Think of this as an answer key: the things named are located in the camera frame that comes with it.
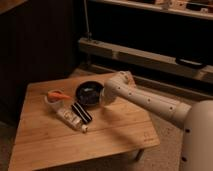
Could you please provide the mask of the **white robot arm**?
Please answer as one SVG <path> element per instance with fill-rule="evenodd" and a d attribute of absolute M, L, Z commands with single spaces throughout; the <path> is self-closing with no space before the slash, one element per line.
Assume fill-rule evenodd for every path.
<path fill-rule="evenodd" d="M 120 71 L 104 82 L 103 105 L 117 97 L 132 102 L 183 130 L 179 171 L 213 171 L 213 100 L 193 105 L 129 85 L 130 75 Z"/>

